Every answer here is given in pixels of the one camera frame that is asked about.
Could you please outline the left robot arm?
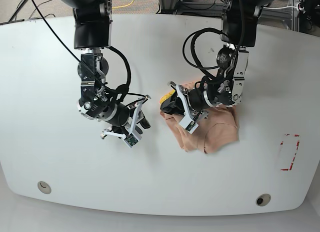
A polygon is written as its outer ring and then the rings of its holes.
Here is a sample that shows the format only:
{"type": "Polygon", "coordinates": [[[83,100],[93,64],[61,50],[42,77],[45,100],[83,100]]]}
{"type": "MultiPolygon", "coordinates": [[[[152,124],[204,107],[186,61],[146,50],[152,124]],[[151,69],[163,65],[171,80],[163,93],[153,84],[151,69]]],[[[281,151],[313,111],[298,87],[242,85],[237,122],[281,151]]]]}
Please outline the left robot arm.
{"type": "Polygon", "coordinates": [[[189,64],[204,76],[191,89],[171,82],[174,93],[161,102],[161,112],[189,117],[194,124],[209,108],[239,104],[248,64],[247,48],[255,46],[262,9],[272,1],[224,0],[222,29],[207,27],[190,34],[186,41],[190,43],[193,62],[189,64]],[[196,53],[196,40],[208,32],[218,34],[224,42],[217,53],[216,65],[212,67],[204,67],[196,53]]]}

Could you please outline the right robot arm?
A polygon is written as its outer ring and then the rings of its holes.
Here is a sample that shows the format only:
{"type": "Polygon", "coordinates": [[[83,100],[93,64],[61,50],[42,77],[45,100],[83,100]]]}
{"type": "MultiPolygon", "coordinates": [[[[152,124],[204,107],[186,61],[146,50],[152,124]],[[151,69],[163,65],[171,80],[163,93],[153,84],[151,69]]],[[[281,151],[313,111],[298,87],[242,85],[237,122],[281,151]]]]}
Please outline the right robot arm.
{"type": "Polygon", "coordinates": [[[72,8],[75,19],[74,48],[82,51],[77,67],[81,79],[78,110],[90,120],[109,124],[102,131],[102,138],[115,136],[132,147],[141,140],[142,129],[150,128],[142,112],[142,105],[149,97],[140,95],[138,100],[123,104],[129,94],[132,74],[127,58],[111,46],[112,0],[61,1],[72,8]],[[125,83],[115,89],[107,86],[109,64],[102,53],[104,48],[119,55],[126,68],[125,83]]]}

